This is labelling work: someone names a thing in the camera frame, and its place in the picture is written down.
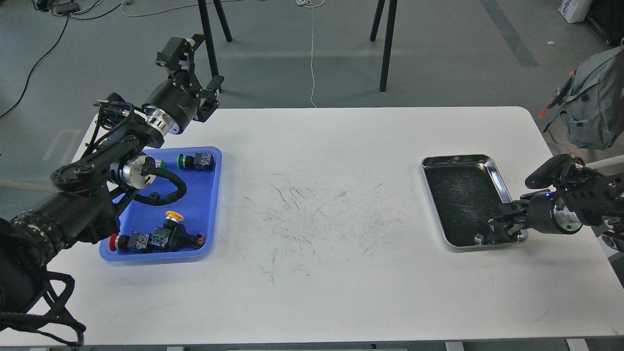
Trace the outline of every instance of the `yellow button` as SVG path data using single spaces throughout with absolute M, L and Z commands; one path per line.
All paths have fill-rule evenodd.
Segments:
M 178 222 L 181 222 L 181 221 L 184 220 L 184 216 L 179 214 L 178 212 L 166 211 L 165 214 L 167 215 L 167 217 L 171 217 L 171 218 L 177 220 Z

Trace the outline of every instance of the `black cable on floor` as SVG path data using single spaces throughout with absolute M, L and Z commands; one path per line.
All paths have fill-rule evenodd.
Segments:
M 19 99 L 17 100 L 15 105 L 11 106 L 11 108 L 8 111 L 1 114 L 0 118 L 4 117 L 7 113 L 11 112 L 11 110 L 13 110 L 22 101 L 22 98 L 24 97 L 24 94 L 26 93 L 26 88 L 28 88 L 28 82 L 31 80 L 32 72 L 35 70 L 35 67 L 37 67 L 39 62 L 41 62 L 41 60 L 43 60 L 44 57 L 46 57 L 50 52 L 52 52 L 52 50 L 54 50 L 54 48 L 58 45 L 59 41 L 61 41 L 61 38 L 63 37 L 63 33 L 65 33 L 65 28 L 67 28 L 67 23 L 69 23 L 69 16 L 67 17 L 67 20 L 65 21 L 65 26 L 63 27 L 63 30 L 61 31 L 61 35 L 59 36 L 57 41 L 43 56 L 41 56 L 40 59 L 37 60 L 35 65 L 31 68 L 31 71 L 28 73 L 28 77 L 26 78 L 26 85 L 24 86 L 24 90 L 22 91 L 22 94 L 19 96 Z

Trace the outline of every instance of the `blue plastic tray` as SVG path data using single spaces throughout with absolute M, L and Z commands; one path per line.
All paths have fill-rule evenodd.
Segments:
M 179 154 L 194 156 L 196 152 L 209 152 L 215 160 L 215 169 L 212 172 L 202 172 L 177 167 Z M 153 233 L 156 227 L 162 226 L 165 220 L 165 212 L 172 210 L 182 214 L 185 226 L 189 234 L 203 234 L 206 243 L 201 249 L 180 249 L 177 252 L 152 252 L 149 254 L 137 254 L 129 251 L 111 251 L 109 240 L 100 242 L 100 256 L 106 261 L 140 261 L 140 260 L 186 260 L 204 254 L 212 244 L 215 230 L 215 217 L 217 214 L 217 195 L 219 190 L 219 176 L 221 174 L 222 154 L 219 149 L 212 146 L 205 147 L 182 147 L 178 149 L 155 149 L 145 150 L 147 155 L 156 160 L 167 163 L 167 170 L 177 174 L 187 184 L 187 193 L 180 200 L 165 206 L 149 206 L 140 202 L 132 201 L 120 216 L 120 235 L 130 235 L 132 231 Z M 154 183 L 141 190 L 139 194 L 148 196 L 153 192 L 167 195 L 175 190 L 167 179 L 156 178 Z

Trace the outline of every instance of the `white table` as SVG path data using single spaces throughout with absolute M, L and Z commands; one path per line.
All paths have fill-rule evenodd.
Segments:
M 487 154 L 518 198 L 550 157 L 526 110 L 220 109 L 165 144 L 205 145 L 223 169 L 215 240 L 198 262 L 110 265 L 77 244 L 50 264 L 76 278 L 68 309 L 86 344 L 624 334 L 624 291 L 590 229 L 531 230 L 485 252 L 441 239 L 421 161 Z

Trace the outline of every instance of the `gray backpack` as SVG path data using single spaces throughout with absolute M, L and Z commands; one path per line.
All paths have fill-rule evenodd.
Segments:
M 605 150 L 624 130 L 624 54 L 616 47 L 591 56 L 544 107 L 561 105 L 557 115 L 568 126 L 568 140 L 581 149 Z

